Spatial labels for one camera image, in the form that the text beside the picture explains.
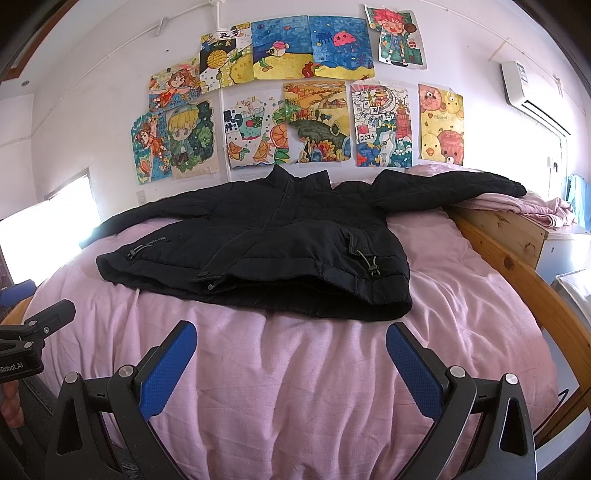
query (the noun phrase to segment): wooden bed rail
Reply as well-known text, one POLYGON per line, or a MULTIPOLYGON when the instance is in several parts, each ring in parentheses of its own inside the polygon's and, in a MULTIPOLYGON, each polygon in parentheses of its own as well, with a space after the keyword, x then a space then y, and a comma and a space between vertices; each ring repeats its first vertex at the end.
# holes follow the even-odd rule
POLYGON ((535 437, 540 447, 564 430, 586 408, 591 407, 591 334, 558 294, 515 254, 466 219, 447 211, 472 248, 519 294, 540 326, 546 328, 567 359, 579 389, 559 408, 535 437))

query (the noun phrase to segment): bed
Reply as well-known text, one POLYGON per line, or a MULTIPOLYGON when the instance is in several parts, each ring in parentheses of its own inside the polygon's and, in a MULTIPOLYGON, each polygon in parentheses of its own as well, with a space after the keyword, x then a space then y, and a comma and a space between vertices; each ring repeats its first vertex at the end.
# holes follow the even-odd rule
MULTIPOLYGON (((40 286, 25 318, 63 298, 77 309, 74 322, 49 337, 43 351, 49 388, 57 394, 74 370, 85 378, 112 375, 187 319, 197 326, 197 355, 151 423, 189 477, 394 478, 431 421, 419 413, 386 352, 390 322, 233 309, 102 280, 97 255, 172 221, 149 220, 97 241, 40 286)), ((414 307, 403 321, 447 365, 484 378, 515 373, 537 426, 556 405, 557 387, 534 319, 545 321, 539 311, 547 306, 534 304, 550 300, 545 292, 538 299, 519 289, 520 281, 531 283, 519 275, 535 273, 510 255, 499 257, 497 245, 461 219, 456 227, 441 209, 391 215, 388 226, 411 267, 414 307)), ((542 283, 535 285, 539 292, 542 283)), ((459 467, 476 421, 446 478, 459 467)), ((121 443, 113 421, 107 424, 121 443)))

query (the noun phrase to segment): metal bolt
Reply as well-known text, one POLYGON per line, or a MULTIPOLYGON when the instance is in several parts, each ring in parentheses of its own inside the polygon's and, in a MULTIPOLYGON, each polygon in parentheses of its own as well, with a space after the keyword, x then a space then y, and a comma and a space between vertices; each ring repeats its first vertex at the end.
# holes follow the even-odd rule
POLYGON ((451 367, 449 372, 456 378, 464 378, 466 376, 466 371, 457 365, 451 367))
POLYGON ((66 383, 74 383, 78 380, 78 374, 76 372, 70 372, 66 375, 66 383))
POLYGON ((511 385, 517 385, 517 382, 519 381, 517 379, 517 375, 515 375, 515 374, 506 374, 505 380, 507 380, 507 383, 509 383, 511 385))
POLYGON ((123 378, 129 377, 134 372, 134 367, 131 365, 124 365, 119 369, 119 376, 123 378))

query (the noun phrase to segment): jacket's left sleeve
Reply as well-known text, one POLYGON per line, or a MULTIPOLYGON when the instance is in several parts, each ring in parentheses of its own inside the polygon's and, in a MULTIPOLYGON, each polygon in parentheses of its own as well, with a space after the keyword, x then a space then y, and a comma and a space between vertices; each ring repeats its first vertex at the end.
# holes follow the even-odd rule
POLYGON ((527 191, 521 183, 493 173, 450 171, 420 177, 384 170, 364 197, 373 207, 393 213, 430 210, 469 200, 482 193, 523 197, 527 191))
POLYGON ((126 228, 151 218, 195 218, 208 215, 231 188, 231 182, 225 183, 208 189, 180 193, 127 210, 101 223, 92 231, 90 237, 80 242, 80 246, 88 247, 98 239, 121 233, 126 228))

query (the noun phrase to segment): window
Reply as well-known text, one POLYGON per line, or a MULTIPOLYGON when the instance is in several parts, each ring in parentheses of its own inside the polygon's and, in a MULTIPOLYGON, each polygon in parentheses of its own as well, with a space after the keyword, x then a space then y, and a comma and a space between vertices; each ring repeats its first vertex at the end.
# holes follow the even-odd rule
POLYGON ((0 245, 14 283, 41 284, 81 251, 79 242, 98 224, 87 171, 45 202, 0 222, 0 245))

